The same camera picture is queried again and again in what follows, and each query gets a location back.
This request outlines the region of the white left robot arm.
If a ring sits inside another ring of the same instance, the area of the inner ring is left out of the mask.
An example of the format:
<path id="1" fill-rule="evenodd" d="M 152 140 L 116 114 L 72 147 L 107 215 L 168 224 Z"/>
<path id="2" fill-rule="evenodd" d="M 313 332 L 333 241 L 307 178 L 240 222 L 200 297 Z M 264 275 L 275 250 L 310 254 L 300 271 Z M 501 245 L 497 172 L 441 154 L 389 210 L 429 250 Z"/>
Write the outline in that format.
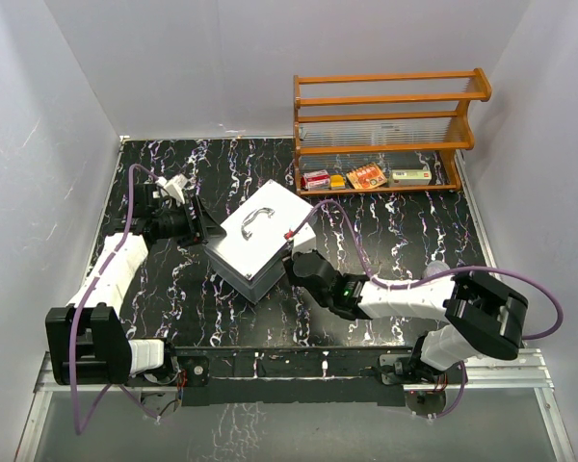
<path id="1" fill-rule="evenodd" d="M 52 371 L 67 385 L 124 384 L 148 373 L 168 384 L 180 362 L 167 340 L 130 340 L 120 322 L 120 309 L 136 272 L 159 241 L 182 247 L 225 236 L 199 197 L 185 192 L 186 178 L 158 178 L 130 188 L 126 217 L 115 220 L 85 283 L 64 307 L 45 318 Z"/>

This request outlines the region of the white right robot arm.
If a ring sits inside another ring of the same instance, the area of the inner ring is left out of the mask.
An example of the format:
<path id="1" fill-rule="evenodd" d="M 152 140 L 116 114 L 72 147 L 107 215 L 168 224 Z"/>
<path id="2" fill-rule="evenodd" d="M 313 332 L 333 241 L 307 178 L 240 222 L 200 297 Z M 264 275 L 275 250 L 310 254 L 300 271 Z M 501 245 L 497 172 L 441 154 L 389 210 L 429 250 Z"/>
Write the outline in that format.
<path id="1" fill-rule="evenodd" d="M 485 271 L 440 274 L 435 280 L 384 281 L 342 273 L 318 251 L 283 259 L 290 284 L 347 321 L 391 317 L 442 322 L 421 335 L 410 355 L 383 365 L 391 383 L 435 382 L 451 367 L 479 354 L 516 359 L 522 344 L 527 299 Z"/>

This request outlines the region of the grey medicine case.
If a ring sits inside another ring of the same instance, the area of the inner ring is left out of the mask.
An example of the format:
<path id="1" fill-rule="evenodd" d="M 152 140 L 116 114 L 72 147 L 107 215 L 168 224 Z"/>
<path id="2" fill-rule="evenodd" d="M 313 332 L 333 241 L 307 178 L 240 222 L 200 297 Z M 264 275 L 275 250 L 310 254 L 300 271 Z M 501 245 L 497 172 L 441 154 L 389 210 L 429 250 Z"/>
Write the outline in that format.
<path id="1" fill-rule="evenodd" d="M 222 223 L 226 236 L 204 246 L 213 271 L 257 303 L 285 273 L 284 235 L 302 229 L 311 210 L 308 202 L 279 183 L 266 182 Z"/>

